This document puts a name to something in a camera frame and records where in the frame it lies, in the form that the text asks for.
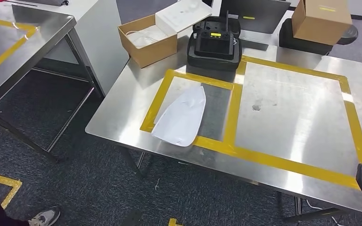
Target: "gray sneaker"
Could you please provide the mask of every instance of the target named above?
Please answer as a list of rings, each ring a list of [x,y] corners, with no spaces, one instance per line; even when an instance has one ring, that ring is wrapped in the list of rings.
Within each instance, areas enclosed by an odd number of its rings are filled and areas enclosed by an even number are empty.
[[[30,226],[51,226],[60,216],[60,210],[57,206],[53,206],[47,210],[37,214],[31,220],[28,220]]]

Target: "gray laptop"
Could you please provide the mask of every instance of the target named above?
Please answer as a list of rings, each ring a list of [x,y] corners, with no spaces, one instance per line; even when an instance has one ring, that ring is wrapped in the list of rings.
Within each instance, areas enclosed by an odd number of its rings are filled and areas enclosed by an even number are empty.
[[[238,18],[241,30],[272,34],[291,3],[280,0],[223,0],[220,15],[228,10]]]

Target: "yellow label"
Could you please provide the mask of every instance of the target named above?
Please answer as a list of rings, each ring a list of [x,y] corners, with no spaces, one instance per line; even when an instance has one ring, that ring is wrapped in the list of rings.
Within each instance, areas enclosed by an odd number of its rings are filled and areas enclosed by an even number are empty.
[[[326,11],[329,11],[329,12],[336,12],[336,10],[334,10],[334,9],[332,9],[332,8],[320,7],[320,9],[326,10]]]

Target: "stainless steel table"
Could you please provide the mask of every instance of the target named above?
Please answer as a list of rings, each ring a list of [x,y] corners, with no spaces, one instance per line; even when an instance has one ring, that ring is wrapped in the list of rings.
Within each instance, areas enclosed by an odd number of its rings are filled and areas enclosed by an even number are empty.
[[[177,54],[148,67],[140,69],[131,59],[85,131],[143,153],[332,203],[337,209],[328,213],[362,212],[362,193],[354,180],[362,162],[362,63],[265,46],[244,48],[246,68],[242,65],[236,73],[193,68],[186,65],[190,34],[179,34]],[[186,72],[243,86],[239,109],[232,110],[238,119],[229,117],[234,91],[191,81]],[[207,104],[198,135],[213,143],[206,146],[212,150],[201,144],[182,148],[165,143],[142,126],[155,114],[151,104],[157,105],[154,98],[162,83],[169,82],[164,81],[167,76],[172,80],[155,120],[183,90],[203,85]],[[222,142],[230,139],[224,134],[233,119],[234,145],[227,147]],[[135,164],[126,149],[121,153],[140,174],[141,159]]]
[[[80,44],[77,33],[73,30],[75,24],[74,17],[70,15],[0,3],[0,99],[16,85],[25,74],[33,69],[35,64],[61,39],[65,39],[69,43],[74,56],[83,67],[85,76],[88,79],[74,78],[58,72],[49,73],[86,81],[91,84],[91,89],[46,149],[34,143],[19,130],[0,118],[1,127],[7,129],[38,153],[54,161],[57,159],[49,154],[49,152],[83,103],[93,91],[102,95],[100,88],[96,86],[93,72],[87,68],[90,63]]]

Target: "yellow tape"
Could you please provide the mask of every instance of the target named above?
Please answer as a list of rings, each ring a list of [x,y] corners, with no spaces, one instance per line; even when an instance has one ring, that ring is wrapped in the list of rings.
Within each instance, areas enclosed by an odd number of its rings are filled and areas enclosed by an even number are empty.
[[[0,184],[11,186],[12,189],[10,190],[9,194],[6,196],[6,198],[3,200],[3,202],[0,204],[2,208],[6,208],[9,202],[13,199],[17,191],[22,185],[22,182],[19,180],[14,180],[10,178],[6,178],[3,176],[0,176]]]
[[[362,128],[360,126],[359,116],[357,115],[354,103],[346,100],[344,103],[354,146],[356,147],[357,158],[359,159],[359,163],[362,163]]]
[[[242,85],[234,84],[232,90],[230,108],[228,110],[227,122],[224,130],[223,142],[229,145],[234,145],[235,135],[237,133],[239,106],[242,97]]]
[[[37,28],[34,26],[30,26],[30,25],[25,25],[25,24],[19,24],[19,23],[15,23],[16,26],[18,25],[19,29],[24,29],[27,30],[27,34],[26,37],[29,39],[32,35],[34,35],[34,33],[36,32]],[[0,25],[3,26],[13,26],[13,23],[8,22],[8,21],[3,21],[0,20]],[[27,41],[27,39],[25,37],[20,38],[13,46],[11,46],[10,48],[8,48],[5,52],[3,52],[0,55],[0,64],[6,60],[6,58],[8,58],[10,55],[12,55],[20,46],[22,46],[25,42]]]
[[[182,226],[177,224],[177,219],[171,218],[168,226]]]
[[[222,154],[230,155],[236,158],[240,158],[246,161],[252,161],[262,165],[299,173],[309,177],[359,190],[356,179],[352,176],[342,173],[333,172],[331,170],[283,159],[261,152],[255,152],[240,147],[233,147],[232,145],[228,145],[221,141],[209,139],[206,137],[198,136],[194,141],[194,145],[210,149]]]
[[[298,73],[304,73],[304,74],[313,75],[313,76],[317,76],[317,77],[321,77],[321,78],[337,80],[337,81],[339,81],[339,85],[341,87],[342,93],[351,95],[348,80],[345,76],[342,76],[342,75],[326,73],[326,72],[319,72],[319,71],[315,71],[315,70],[311,70],[311,69],[300,68],[300,67],[296,67],[296,66],[273,62],[273,61],[257,59],[257,58],[249,57],[249,56],[248,57],[243,56],[242,59],[246,60],[248,62],[251,62],[251,63],[255,63],[255,64],[275,67],[275,68],[298,72]],[[354,106],[354,103],[352,103],[350,101],[346,101],[346,100],[344,100],[344,103],[345,103],[346,114],[347,114],[348,121],[349,121],[350,131],[352,133],[354,146],[356,148],[357,158],[359,160],[359,163],[362,163],[362,128],[360,126],[359,117],[357,115],[357,111],[356,111],[356,107]]]
[[[241,62],[238,65],[236,74],[245,75],[246,72],[246,64],[247,62],[245,60],[241,60]]]
[[[28,25],[28,24],[22,24],[22,23],[14,23],[14,22],[9,22],[9,21],[4,21],[4,20],[0,20],[0,25],[1,26],[6,26],[6,27],[13,27],[16,29],[20,29],[20,30],[34,30],[35,26],[32,25]]]
[[[286,65],[286,64],[282,64],[282,63],[278,63],[278,62],[274,62],[274,61],[258,59],[258,58],[254,58],[254,57],[250,57],[250,56],[248,56],[248,57],[243,56],[243,59],[245,61],[255,63],[255,64],[258,64],[258,65],[265,65],[265,66],[275,67],[275,68],[279,68],[279,69],[283,69],[283,70],[287,70],[287,71],[314,75],[314,76],[321,77],[321,78],[326,78],[326,79],[334,79],[334,80],[338,80],[338,81],[346,79],[346,77],[344,77],[342,75],[315,71],[315,70],[296,67],[296,66],[292,66],[292,65]]]
[[[233,83],[229,83],[229,82],[221,81],[221,80],[217,80],[217,79],[212,79],[212,78],[209,78],[209,77],[200,76],[200,75],[196,75],[196,74],[177,73],[175,76],[177,76],[179,78],[183,78],[183,79],[188,79],[188,80],[197,81],[197,82],[200,82],[200,83],[212,85],[212,86],[217,86],[217,87],[220,87],[220,88],[223,88],[223,89],[232,90],[234,88]]]
[[[329,11],[329,12],[336,12],[336,10],[335,10],[335,9],[332,9],[332,8],[320,7],[320,9],[326,10],[326,11]]]
[[[160,85],[159,90],[157,91],[156,96],[153,99],[148,112],[146,113],[145,119],[142,122],[140,130],[149,133],[152,132],[152,129],[155,126],[153,123],[155,121],[157,113],[159,113],[160,106],[162,105],[165,99],[170,84],[173,81],[173,77],[174,77],[173,72],[171,70],[167,70],[165,77],[163,78],[162,84]]]
[[[272,62],[272,61],[267,61],[247,56],[242,57],[242,62],[240,64],[240,67],[243,68],[243,72],[241,71],[240,74],[245,74],[246,62],[251,62],[260,65],[279,68],[282,70],[289,70],[297,73],[305,73],[317,77],[337,80],[340,83],[341,91],[350,94],[350,88],[347,82],[347,78],[341,75],[304,69],[296,66],[285,65],[277,62]],[[239,106],[240,106],[242,88],[243,88],[242,85],[240,84],[232,84],[199,75],[178,73],[169,70],[166,72],[162,85],[160,86],[159,91],[157,92],[152,102],[152,105],[148,110],[147,116],[145,117],[145,120],[140,128],[141,130],[146,132],[151,132],[154,126],[153,121],[155,120],[155,117],[159,111],[159,108],[164,100],[164,97],[167,93],[167,90],[170,87],[170,83],[174,76],[232,90],[230,108],[228,112],[228,117],[223,137],[224,141],[221,142],[218,140],[197,136],[193,142],[194,145],[210,149],[219,153],[227,154],[236,158],[240,158],[245,161],[256,162],[262,165],[267,165],[270,167],[275,167],[278,169],[299,173],[309,177],[317,178],[320,180],[328,181],[334,184],[359,190],[355,178],[350,175],[345,175],[331,170],[283,159],[280,157],[244,149],[241,147],[235,147],[234,144],[235,144],[237,123],[238,123]],[[354,137],[354,144],[356,146],[358,159],[359,162],[362,163],[362,131],[356,113],[356,109],[354,104],[351,102],[345,101],[345,105],[346,105],[346,112],[348,114],[349,125],[351,126],[352,136]]]

